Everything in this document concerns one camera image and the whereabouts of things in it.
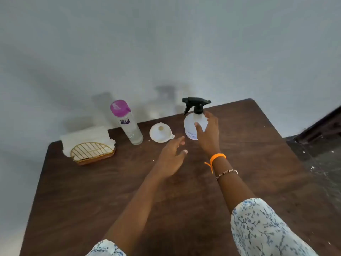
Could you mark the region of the person's left hand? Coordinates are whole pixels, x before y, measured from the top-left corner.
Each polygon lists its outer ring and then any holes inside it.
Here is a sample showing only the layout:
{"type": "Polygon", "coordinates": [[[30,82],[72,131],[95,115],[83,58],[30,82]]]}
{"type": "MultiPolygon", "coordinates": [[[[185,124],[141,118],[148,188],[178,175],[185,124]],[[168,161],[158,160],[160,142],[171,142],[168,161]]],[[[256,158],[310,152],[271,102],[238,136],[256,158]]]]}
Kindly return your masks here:
{"type": "Polygon", "coordinates": [[[151,175],[159,181],[173,176],[184,162],[184,160],[175,159],[176,151],[183,145],[185,145],[184,136],[170,140],[156,160],[156,164],[151,170],[151,175]]]}

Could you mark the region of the person's right hand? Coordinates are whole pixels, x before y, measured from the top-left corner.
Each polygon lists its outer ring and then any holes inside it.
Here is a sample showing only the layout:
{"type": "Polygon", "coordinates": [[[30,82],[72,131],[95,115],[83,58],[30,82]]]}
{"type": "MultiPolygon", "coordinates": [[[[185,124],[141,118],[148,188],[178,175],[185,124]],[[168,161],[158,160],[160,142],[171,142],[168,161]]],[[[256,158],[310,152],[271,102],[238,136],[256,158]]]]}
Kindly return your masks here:
{"type": "Polygon", "coordinates": [[[216,153],[221,153],[219,144],[219,120],[208,111],[205,111],[204,115],[208,122],[205,129],[206,137],[204,140],[198,140],[198,142],[205,154],[210,158],[216,153]]]}

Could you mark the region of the white spray bottle black trigger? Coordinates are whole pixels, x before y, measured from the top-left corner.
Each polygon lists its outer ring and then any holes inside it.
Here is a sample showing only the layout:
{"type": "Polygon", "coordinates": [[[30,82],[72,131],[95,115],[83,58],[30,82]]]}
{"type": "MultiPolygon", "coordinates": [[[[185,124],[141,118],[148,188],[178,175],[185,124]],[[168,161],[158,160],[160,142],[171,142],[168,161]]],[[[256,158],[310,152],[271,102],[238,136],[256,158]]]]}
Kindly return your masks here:
{"type": "Polygon", "coordinates": [[[198,140],[197,130],[195,123],[198,123],[202,130],[205,131],[208,119],[203,114],[204,106],[211,104],[210,100],[197,97],[182,98],[182,102],[185,103],[185,111],[183,113],[185,134],[191,140],[198,140]]]}

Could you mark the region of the person's left forearm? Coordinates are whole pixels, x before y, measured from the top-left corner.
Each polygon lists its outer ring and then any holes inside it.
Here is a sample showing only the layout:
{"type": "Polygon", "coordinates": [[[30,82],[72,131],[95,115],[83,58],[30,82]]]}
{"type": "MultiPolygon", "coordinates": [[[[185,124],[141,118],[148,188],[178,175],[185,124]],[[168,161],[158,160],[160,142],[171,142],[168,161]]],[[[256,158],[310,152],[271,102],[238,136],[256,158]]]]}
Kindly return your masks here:
{"type": "Polygon", "coordinates": [[[174,173],[168,168],[153,167],[104,239],[115,243],[126,255],[133,252],[145,228],[159,186],[174,173]]]}

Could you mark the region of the person's right forearm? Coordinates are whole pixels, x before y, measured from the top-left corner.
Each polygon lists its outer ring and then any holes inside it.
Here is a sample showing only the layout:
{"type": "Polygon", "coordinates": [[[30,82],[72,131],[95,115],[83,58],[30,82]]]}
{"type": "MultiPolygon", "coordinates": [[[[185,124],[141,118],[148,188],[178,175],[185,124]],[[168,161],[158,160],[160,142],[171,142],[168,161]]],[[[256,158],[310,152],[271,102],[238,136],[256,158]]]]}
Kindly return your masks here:
{"type": "Polygon", "coordinates": [[[255,194],[241,179],[238,172],[233,169],[228,160],[218,158],[214,161],[213,165],[216,180],[230,214],[241,202],[256,198],[255,194]]]}

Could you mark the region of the white plastic funnel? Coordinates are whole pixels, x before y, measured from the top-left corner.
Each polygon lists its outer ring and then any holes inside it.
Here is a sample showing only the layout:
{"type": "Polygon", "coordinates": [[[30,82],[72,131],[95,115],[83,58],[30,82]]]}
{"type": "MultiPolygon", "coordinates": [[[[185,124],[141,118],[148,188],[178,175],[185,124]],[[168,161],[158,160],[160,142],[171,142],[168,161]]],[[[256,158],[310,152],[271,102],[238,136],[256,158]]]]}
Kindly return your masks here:
{"type": "Polygon", "coordinates": [[[151,140],[157,143],[165,143],[175,138],[171,128],[162,122],[154,124],[149,131],[149,135],[151,140]]]}

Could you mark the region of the orange wristband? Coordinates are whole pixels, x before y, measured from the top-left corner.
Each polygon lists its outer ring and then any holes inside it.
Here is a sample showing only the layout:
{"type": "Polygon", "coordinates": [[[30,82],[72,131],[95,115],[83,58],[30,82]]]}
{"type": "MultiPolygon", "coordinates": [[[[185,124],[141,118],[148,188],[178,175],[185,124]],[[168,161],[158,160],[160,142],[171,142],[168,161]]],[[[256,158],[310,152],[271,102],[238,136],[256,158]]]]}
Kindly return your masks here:
{"type": "Polygon", "coordinates": [[[204,162],[205,165],[207,165],[210,168],[211,173],[214,173],[214,161],[218,158],[224,158],[226,160],[226,156],[223,153],[216,153],[210,157],[209,162],[204,162]]]}

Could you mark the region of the clear bottle with purple cap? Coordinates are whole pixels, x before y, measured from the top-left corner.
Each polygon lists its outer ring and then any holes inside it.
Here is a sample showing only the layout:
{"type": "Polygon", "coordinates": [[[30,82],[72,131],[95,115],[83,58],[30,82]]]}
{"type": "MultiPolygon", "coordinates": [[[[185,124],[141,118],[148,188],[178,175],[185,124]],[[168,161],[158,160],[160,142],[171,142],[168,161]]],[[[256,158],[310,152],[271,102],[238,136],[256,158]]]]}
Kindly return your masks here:
{"type": "Polygon", "coordinates": [[[110,105],[111,112],[116,117],[119,125],[133,145],[143,142],[143,135],[131,112],[130,107],[124,100],[115,100],[110,105]]]}

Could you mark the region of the white paper napkins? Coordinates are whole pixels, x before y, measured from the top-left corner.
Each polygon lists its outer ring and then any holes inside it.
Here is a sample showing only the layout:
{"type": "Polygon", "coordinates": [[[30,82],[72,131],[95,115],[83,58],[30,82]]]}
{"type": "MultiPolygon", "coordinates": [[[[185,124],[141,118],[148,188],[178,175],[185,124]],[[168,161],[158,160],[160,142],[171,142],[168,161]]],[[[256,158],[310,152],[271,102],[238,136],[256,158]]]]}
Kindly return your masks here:
{"type": "Polygon", "coordinates": [[[104,126],[91,127],[61,136],[63,154],[69,158],[71,149],[83,142],[99,142],[109,145],[113,140],[104,126]]]}

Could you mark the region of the floral white right sleeve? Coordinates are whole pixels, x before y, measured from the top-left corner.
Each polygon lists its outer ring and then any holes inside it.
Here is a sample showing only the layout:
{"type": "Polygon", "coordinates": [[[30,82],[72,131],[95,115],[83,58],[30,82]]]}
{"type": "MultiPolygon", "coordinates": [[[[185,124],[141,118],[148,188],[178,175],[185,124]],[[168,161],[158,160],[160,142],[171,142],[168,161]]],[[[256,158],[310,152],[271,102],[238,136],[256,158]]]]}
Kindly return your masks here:
{"type": "Polygon", "coordinates": [[[241,256],[318,256],[260,198],[244,200],[233,209],[231,231],[241,256]]]}

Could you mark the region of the floral white sleeve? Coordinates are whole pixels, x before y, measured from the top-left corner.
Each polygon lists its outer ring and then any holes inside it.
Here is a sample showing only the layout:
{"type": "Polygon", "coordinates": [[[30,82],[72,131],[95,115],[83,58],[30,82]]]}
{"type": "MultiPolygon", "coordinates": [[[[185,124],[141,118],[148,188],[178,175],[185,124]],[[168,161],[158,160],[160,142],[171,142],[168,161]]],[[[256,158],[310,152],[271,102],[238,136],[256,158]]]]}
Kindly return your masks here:
{"type": "Polygon", "coordinates": [[[260,198],[244,200],[233,209],[231,231],[241,256],[318,256],[260,198]]]}
{"type": "Polygon", "coordinates": [[[102,240],[86,256],[126,256],[126,254],[114,242],[102,240]]]}

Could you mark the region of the floral white left sleeve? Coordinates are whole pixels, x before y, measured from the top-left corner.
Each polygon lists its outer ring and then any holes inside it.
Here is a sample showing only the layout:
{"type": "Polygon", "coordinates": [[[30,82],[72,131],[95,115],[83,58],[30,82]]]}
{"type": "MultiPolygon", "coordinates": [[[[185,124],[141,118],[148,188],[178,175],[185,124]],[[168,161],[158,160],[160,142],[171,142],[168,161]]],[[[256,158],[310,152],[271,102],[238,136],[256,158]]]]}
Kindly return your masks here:
{"type": "Polygon", "coordinates": [[[86,256],[126,256],[126,254],[114,242],[102,240],[86,256]]]}

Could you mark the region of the dark wooden furniture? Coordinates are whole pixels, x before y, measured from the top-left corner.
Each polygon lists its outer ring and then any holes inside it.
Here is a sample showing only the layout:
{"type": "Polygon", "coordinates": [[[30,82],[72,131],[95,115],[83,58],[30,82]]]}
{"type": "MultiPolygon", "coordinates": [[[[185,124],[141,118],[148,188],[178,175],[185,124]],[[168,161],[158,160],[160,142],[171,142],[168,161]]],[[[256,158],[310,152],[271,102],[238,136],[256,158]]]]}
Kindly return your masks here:
{"type": "Polygon", "coordinates": [[[341,106],[337,107],[335,110],[298,134],[294,137],[294,140],[300,144],[309,144],[320,137],[334,134],[341,136],[341,106]]]}

